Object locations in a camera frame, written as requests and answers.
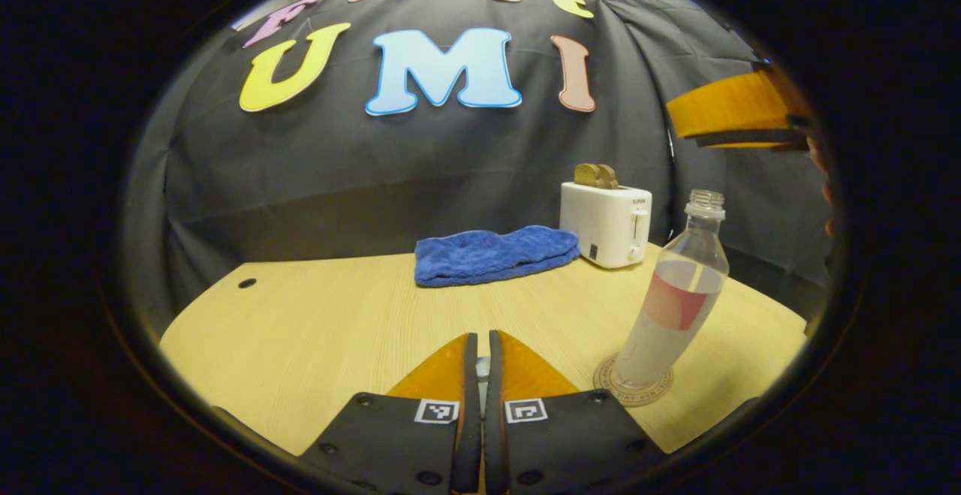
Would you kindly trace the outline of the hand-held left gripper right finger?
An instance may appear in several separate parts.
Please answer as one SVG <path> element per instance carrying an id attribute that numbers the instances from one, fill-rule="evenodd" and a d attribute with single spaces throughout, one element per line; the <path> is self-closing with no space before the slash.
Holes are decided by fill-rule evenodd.
<path id="1" fill-rule="evenodd" d="M 484 482 L 490 494 L 604 494 L 665 454 L 604 388 L 580 391 L 537 352 L 490 332 Z"/>

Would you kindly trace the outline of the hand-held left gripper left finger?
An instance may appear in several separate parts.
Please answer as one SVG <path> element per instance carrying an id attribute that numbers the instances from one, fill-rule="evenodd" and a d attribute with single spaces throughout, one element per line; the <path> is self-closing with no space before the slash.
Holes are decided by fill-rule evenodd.
<path id="1" fill-rule="evenodd" d="M 477 493 L 477 335 L 453 338 L 385 394 L 351 396 L 301 464 L 378 494 Z"/>

